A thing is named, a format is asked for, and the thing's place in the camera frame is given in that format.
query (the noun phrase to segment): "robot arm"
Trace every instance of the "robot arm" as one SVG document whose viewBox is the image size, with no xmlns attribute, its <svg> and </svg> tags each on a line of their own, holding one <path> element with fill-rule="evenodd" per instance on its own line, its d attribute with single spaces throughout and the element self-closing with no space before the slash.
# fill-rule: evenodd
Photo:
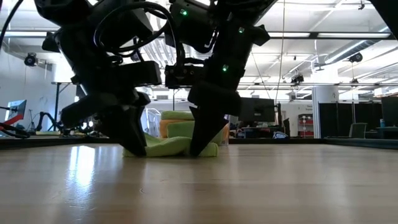
<svg viewBox="0 0 398 224">
<path fill-rule="evenodd" d="M 165 32 L 166 43 L 177 51 L 177 63 L 165 68 L 166 86 L 192 88 L 188 100 L 197 107 L 191 108 L 196 120 L 191 155 L 199 155 L 227 123 L 225 114 L 240 112 L 236 89 L 251 47 L 269 40 L 264 26 L 254 24 L 275 2 L 219 0 L 206 6 L 194 0 L 170 0 L 170 14 L 158 4 L 133 0 L 100 0 L 94 6 L 86 0 L 35 0 L 39 14 L 60 26 L 48 34 L 44 50 L 64 54 L 75 73 L 72 82 L 87 94 L 63 109 L 63 124 L 69 128 L 95 114 L 103 134 L 144 156 L 140 117 L 150 99 L 135 87 L 160 85 L 159 66 L 122 62 Z M 168 23 L 153 34 L 145 12 Z M 135 38 L 140 40 L 136 45 L 121 47 Z M 213 49 L 212 55 L 205 61 L 185 58 L 183 43 L 202 53 Z"/>
</svg>

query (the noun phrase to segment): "white pillar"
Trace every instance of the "white pillar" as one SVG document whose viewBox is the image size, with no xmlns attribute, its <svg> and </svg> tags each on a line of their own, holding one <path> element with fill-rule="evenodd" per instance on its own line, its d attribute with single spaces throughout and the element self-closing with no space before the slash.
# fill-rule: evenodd
<svg viewBox="0 0 398 224">
<path fill-rule="evenodd" d="M 322 71 L 313 71 L 314 83 L 338 83 L 338 71 L 334 66 L 324 67 Z M 312 88 L 314 138 L 321 138 L 319 103 L 336 103 L 339 99 L 338 86 L 315 86 Z"/>
</svg>

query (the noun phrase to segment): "ceiling light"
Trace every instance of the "ceiling light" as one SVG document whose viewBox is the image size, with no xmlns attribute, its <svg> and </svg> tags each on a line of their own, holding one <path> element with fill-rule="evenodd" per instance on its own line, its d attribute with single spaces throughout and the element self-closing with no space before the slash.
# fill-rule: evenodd
<svg viewBox="0 0 398 224">
<path fill-rule="evenodd" d="M 97 0 L 88 0 L 88 2 L 89 2 L 92 6 L 94 6 L 95 4 L 98 3 Z"/>
<path fill-rule="evenodd" d="M 45 38 L 46 32 L 37 31 L 6 31 L 5 38 Z"/>
<path fill-rule="evenodd" d="M 390 33 L 319 33 L 323 38 L 387 38 Z"/>
<path fill-rule="evenodd" d="M 309 32 L 268 32 L 270 37 L 309 37 Z"/>
</svg>

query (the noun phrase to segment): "computer monitor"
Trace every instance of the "computer monitor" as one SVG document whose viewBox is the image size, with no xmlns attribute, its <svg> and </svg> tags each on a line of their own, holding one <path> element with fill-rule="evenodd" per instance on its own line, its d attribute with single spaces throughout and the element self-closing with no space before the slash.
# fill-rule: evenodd
<svg viewBox="0 0 398 224">
<path fill-rule="evenodd" d="M 240 121 L 275 122 L 275 104 L 271 99 L 241 98 Z"/>
<path fill-rule="evenodd" d="M 398 126 L 398 97 L 381 98 L 381 107 L 386 126 Z"/>
<path fill-rule="evenodd" d="M 24 119 L 26 100 L 8 102 L 8 107 L 10 108 L 10 110 L 6 112 L 6 121 L 17 115 L 20 115 L 20 119 Z"/>
</svg>

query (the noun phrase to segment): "black cable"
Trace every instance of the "black cable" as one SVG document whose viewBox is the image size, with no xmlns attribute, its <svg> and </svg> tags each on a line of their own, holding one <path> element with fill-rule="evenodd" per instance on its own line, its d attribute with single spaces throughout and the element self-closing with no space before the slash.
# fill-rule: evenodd
<svg viewBox="0 0 398 224">
<path fill-rule="evenodd" d="M 204 60 L 197 59 L 197 58 L 186 58 L 184 60 L 184 63 L 192 63 L 192 64 L 197 64 L 197 65 L 203 65 L 205 63 Z"/>
<path fill-rule="evenodd" d="M 3 129 L 0 130 L 1 132 L 5 133 L 9 136 L 12 136 L 12 137 L 22 138 L 22 139 L 30 137 L 30 134 L 27 131 L 13 127 L 8 124 L 0 123 L 0 127 L 3 127 Z"/>
<path fill-rule="evenodd" d="M 6 31 L 7 31 L 7 27 L 11 22 L 12 17 L 14 16 L 15 12 L 17 11 L 18 7 L 22 4 L 24 0 L 18 0 L 18 2 L 15 4 L 15 6 L 12 8 L 10 14 L 8 15 L 6 22 L 4 23 L 2 30 L 1 30 L 1 34 L 0 34 L 0 49 L 2 46 L 2 42 L 4 40 L 4 37 L 6 36 Z"/>
<path fill-rule="evenodd" d="M 177 51 L 177 63 L 182 64 L 183 63 L 183 58 L 185 57 L 185 51 L 183 49 L 183 45 L 180 43 L 180 39 L 176 33 L 177 30 L 177 25 L 175 24 L 175 21 L 173 20 L 172 15 L 169 13 L 169 11 L 164 8 L 163 6 L 153 3 L 153 2 L 135 2 L 132 4 L 128 4 L 125 6 L 121 6 L 115 10 L 113 10 L 112 12 L 110 12 L 97 26 L 95 33 L 94 33 L 94 43 L 97 47 L 104 49 L 107 52 L 111 52 L 111 53 L 118 53 L 118 52 L 127 52 L 127 51 L 134 51 L 142 46 L 145 46 L 146 44 L 152 42 L 153 40 L 155 40 L 156 38 L 158 38 L 158 36 L 160 36 L 167 27 L 167 24 L 165 24 L 160 30 L 158 30 L 155 34 L 153 34 L 152 36 L 150 36 L 148 39 L 143 40 L 142 42 L 139 42 L 136 45 L 133 46 L 128 46 L 128 47 L 121 47 L 118 49 L 112 48 L 112 47 L 106 47 L 104 46 L 104 44 L 101 42 L 101 35 L 102 32 L 104 31 L 104 28 L 106 27 L 106 25 L 110 22 L 110 20 L 118 15 L 120 15 L 120 13 L 124 12 L 124 11 L 130 11 L 133 9 L 153 9 L 153 10 L 158 10 L 161 13 L 163 13 L 163 15 L 167 18 L 167 22 L 170 26 L 171 29 L 171 33 L 174 39 L 174 45 Z"/>
<path fill-rule="evenodd" d="M 164 14 L 162 14 L 162 13 L 156 11 L 156 10 L 144 9 L 144 11 L 149 12 L 149 13 L 151 13 L 152 15 L 154 15 L 154 16 L 156 16 L 156 17 L 159 17 L 159 18 L 161 18 L 161 19 L 167 19 L 167 17 L 166 17 Z"/>
<path fill-rule="evenodd" d="M 134 39 L 132 40 L 132 42 L 133 42 L 134 44 L 137 44 L 137 38 L 134 38 Z M 145 60 L 144 60 L 144 58 L 142 57 L 141 52 L 139 51 L 139 49 L 133 51 L 133 53 L 134 53 L 134 54 L 137 54 L 138 59 L 140 60 L 140 62 L 145 62 Z"/>
</svg>

